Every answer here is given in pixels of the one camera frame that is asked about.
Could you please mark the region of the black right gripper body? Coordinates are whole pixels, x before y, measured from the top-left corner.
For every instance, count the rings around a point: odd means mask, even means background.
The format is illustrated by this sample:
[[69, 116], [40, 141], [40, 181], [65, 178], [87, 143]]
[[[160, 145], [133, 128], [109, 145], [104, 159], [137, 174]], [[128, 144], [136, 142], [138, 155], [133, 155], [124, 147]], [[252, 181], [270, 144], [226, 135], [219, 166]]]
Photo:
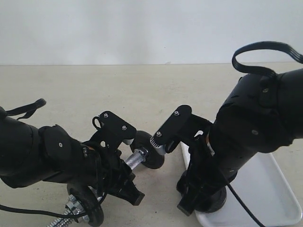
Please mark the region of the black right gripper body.
[[187, 153], [187, 183], [198, 190], [205, 186], [204, 192], [215, 192], [237, 175], [237, 147], [231, 142], [197, 139]]

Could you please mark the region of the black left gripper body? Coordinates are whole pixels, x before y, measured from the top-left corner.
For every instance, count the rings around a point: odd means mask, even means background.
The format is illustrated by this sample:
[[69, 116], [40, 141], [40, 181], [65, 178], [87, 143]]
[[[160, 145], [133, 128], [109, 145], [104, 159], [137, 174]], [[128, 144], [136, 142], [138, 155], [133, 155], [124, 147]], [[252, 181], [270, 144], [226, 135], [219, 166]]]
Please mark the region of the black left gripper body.
[[80, 184], [97, 189], [99, 196], [106, 191], [107, 195], [118, 197], [121, 180], [131, 174], [130, 167], [120, 158], [120, 150], [111, 151], [92, 141], [81, 146], [85, 164]]

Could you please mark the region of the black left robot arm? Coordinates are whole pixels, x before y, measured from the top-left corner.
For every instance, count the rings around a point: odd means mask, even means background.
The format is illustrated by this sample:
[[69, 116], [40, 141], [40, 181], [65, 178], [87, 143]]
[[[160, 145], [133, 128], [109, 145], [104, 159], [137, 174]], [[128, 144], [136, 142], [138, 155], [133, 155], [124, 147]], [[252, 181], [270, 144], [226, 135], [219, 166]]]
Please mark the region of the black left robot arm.
[[140, 204], [144, 194], [133, 183], [134, 174], [120, 156], [99, 141], [80, 142], [61, 126], [36, 128], [0, 112], [0, 177], [11, 188], [37, 182], [92, 187]]

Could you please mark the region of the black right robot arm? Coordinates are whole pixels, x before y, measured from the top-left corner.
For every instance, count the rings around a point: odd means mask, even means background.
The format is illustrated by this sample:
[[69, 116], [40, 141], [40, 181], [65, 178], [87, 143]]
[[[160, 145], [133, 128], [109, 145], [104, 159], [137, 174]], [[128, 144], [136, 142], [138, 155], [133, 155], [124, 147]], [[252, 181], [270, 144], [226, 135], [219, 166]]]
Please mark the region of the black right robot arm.
[[177, 184], [178, 208], [186, 215], [219, 210], [226, 187], [252, 157], [302, 138], [303, 71], [241, 77], [215, 121], [200, 130], [191, 138], [189, 166]]

